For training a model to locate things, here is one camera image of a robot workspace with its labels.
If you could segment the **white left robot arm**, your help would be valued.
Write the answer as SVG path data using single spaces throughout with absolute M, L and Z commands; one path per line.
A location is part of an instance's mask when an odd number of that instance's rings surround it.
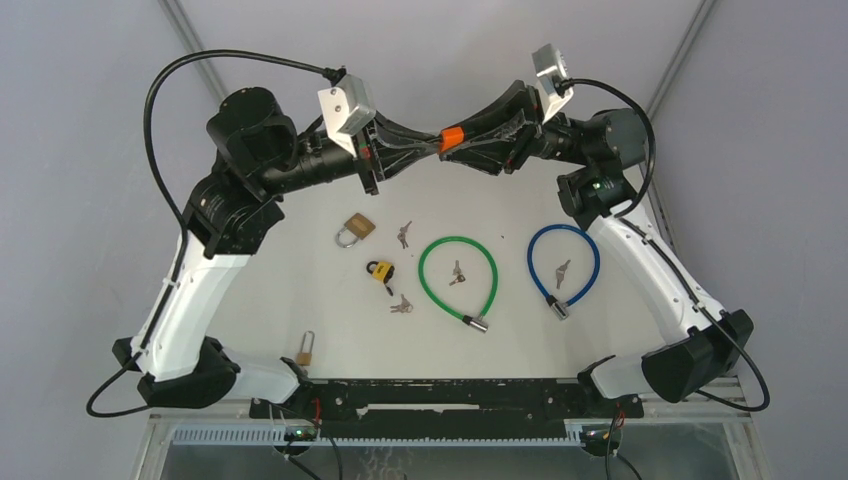
M 207 331 L 236 276 L 284 215 L 284 195 L 348 176 L 368 191 L 408 163 L 438 152 L 440 134 L 398 125 L 350 88 L 319 94 L 322 129 L 298 132 L 275 96 L 249 87 L 230 94 L 206 129 L 216 158 L 177 212 L 178 249 L 142 329 L 113 351 L 137 371 L 149 407 L 199 409 L 229 398 L 274 402 L 290 417 L 311 407 L 311 388 L 290 359 L 254 358 Z

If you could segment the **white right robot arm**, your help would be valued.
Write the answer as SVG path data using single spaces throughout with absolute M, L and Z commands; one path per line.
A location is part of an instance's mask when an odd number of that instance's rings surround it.
M 514 83 L 483 110 L 443 129 L 439 156 L 491 175 L 514 172 L 532 157 L 574 165 L 557 180 L 564 212 L 639 289 L 662 338 L 647 352 L 588 366 L 577 391 L 584 412 L 605 415 L 618 397 L 636 393 L 670 403 L 705 396 L 707 385 L 738 362 L 752 363 L 746 344 L 753 320 L 702 288 L 653 227 L 646 188 L 625 178 L 640 164 L 650 182 L 655 170 L 657 142 L 644 109 L 623 96 L 619 109 L 570 119 L 562 109 L 576 86 L 574 79 L 548 88 Z

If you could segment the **yellow tag padlock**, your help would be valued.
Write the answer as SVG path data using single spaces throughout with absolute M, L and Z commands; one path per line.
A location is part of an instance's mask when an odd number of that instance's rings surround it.
M 366 271 L 373 279 L 385 288 L 390 296 L 394 295 L 394 292 L 389 285 L 389 282 L 395 273 L 395 266 L 393 263 L 388 261 L 370 261 L 366 265 Z

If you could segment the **green lock silver keys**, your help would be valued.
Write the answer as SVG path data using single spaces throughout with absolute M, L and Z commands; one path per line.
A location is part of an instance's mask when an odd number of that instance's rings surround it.
M 450 281 L 450 283 L 449 283 L 450 286 L 453 286 L 453 285 L 458 284 L 458 283 L 463 283 L 466 280 L 466 278 L 463 274 L 463 271 L 461 269 L 460 262 L 458 260 L 456 260 L 455 263 L 454 263 L 454 268 L 453 268 L 452 274 L 453 274 L 454 278 Z

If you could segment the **blue cable lock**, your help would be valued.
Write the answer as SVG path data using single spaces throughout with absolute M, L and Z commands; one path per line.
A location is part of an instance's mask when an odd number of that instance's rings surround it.
M 590 276 L 588 277 L 587 281 L 582 286 L 582 288 L 578 290 L 572 297 L 566 300 L 559 300 L 555 295 L 548 291 L 548 289 L 542 283 L 534 265 L 534 253 L 538 241 L 545 234 L 553 231 L 568 231 L 579 235 L 587 243 L 592 253 L 593 269 L 591 271 Z M 536 289 L 539 291 L 539 293 L 544 297 L 545 303 L 555 314 L 558 320 L 565 321 L 569 317 L 568 309 L 580 300 L 582 300 L 594 287 L 600 275 L 601 256 L 600 250 L 596 242 L 584 230 L 573 225 L 551 224 L 541 228 L 531 237 L 526 250 L 526 264 L 531 280 Z

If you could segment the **large brass padlock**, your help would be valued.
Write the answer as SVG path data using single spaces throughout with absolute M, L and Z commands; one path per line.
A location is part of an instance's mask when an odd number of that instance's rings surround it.
M 340 248 L 351 248 L 367 238 L 375 229 L 376 224 L 372 220 L 362 213 L 355 213 L 344 222 L 334 241 Z

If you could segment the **brass padlock silver keys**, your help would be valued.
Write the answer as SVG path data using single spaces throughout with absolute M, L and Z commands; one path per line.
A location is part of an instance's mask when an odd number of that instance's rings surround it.
M 413 309 L 414 306 L 403 294 L 400 295 L 400 302 L 398 304 L 389 307 L 391 313 L 411 313 Z

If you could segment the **orange black padlock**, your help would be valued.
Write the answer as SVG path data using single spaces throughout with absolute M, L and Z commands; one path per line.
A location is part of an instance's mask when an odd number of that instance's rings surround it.
M 445 128 L 439 133 L 439 154 L 448 154 L 459 149 L 466 140 L 466 131 L 461 125 Z

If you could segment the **blue lock silver keys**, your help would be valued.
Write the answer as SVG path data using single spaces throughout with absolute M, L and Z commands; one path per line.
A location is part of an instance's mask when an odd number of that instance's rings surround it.
M 571 260 L 566 260 L 563 264 L 558 266 L 555 270 L 555 281 L 556 281 L 556 289 L 559 290 L 561 285 L 565 279 L 566 272 L 570 266 Z

